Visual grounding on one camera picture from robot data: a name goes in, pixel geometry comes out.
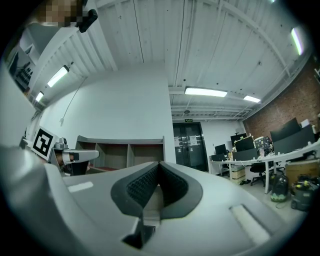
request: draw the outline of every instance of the double door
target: double door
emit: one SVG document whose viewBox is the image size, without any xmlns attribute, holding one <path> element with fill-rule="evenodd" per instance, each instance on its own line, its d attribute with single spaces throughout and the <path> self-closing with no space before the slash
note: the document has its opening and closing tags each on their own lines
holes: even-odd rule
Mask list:
<svg viewBox="0 0 320 256">
<path fill-rule="evenodd" d="M 200 123 L 174 123 L 176 163 L 208 172 L 205 142 Z"/>
</svg>

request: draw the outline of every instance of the computer monitor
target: computer monitor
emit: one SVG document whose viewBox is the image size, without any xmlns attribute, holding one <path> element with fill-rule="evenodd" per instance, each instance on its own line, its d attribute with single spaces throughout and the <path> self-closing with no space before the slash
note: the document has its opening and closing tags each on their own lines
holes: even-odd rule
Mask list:
<svg viewBox="0 0 320 256">
<path fill-rule="evenodd" d="M 246 133 L 242 133 L 242 134 L 237 134 L 237 135 L 234 135 L 234 136 L 231 136 L 231 142 L 232 142 L 232 147 L 235 146 L 235 141 L 238 141 L 241 139 L 241 137 L 247 137 L 247 134 Z"/>
<path fill-rule="evenodd" d="M 219 155 L 219 154 L 226 154 L 227 152 L 227 149 L 226 149 L 226 145 L 225 144 L 222 144 L 222 145 L 219 145 L 219 146 L 215 146 L 215 154 L 216 155 Z"/>
<path fill-rule="evenodd" d="M 235 143 L 235 148 L 237 152 L 254 149 L 254 140 L 252 137 L 239 140 Z"/>
<path fill-rule="evenodd" d="M 301 131 L 301 127 L 294 118 L 289 122 L 286 122 L 280 129 L 270 131 L 272 142 L 280 141 L 286 137 L 289 137 L 297 132 Z"/>
</svg>

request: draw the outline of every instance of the fluorescent light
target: fluorescent light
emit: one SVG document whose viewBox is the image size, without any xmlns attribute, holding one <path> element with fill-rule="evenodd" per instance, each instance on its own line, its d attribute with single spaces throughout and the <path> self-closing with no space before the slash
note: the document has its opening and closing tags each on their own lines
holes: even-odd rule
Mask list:
<svg viewBox="0 0 320 256">
<path fill-rule="evenodd" d="M 57 73 L 50 79 L 48 82 L 48 86 L 52 87 L 55 85 L 56 82 L 58 82 L 65 74 L 69 72 L 69 68 L 64 65 L 62 68 L 59 69 Z"/>
<path fill-rule="evenodd" d="M 35 98 L 35 100 L 36 100 L 37 102 L 39 102 L 43 96 L 44 96 L 44 94 L 42 93 L 42 91 L 40 91 L 39 94 L 38 94 L 38 96 Z"/>
<path fill-rule="evenodd" d="M 294 40 L 294 42 L 295 42 L 295 46 L 296 46 L 296 48 L 298 49 L 298 53 L 299 53 L 299 55 L 301 55 L 302 52 L 303 52 L 303 51 L 302 51 L 302 47 L 301 47 L 301 43 L 300 43 L 300 41 L 299 41 L 297 32 L 296 32 L 296 30 L 295 30 L 294 28 L 291 30 L 291 35 L 292 35 L 293 40 Z"/>
<path fill-rule="evenodd" d="M 251 102 L 255 102 L 255 103 L 258 103 L 259 101 L 261 101 L 261 99 L 254 98 L 254 97 L 251 97 L 251 96 L 248 96 L 248 95 L 245 96 L 243 99 L 246 100 L 246 101 L 251 101 Z"/>
<path fill-rule="evenodd" d="M 216 96 L 216 97 L 225 97 L 227 91 L 223 90 L 214 90 L 200 87 L 187 87 L 185 88 L 184 94 L 186 95 L 204 95 L 204 96 Z"/>
</svg>

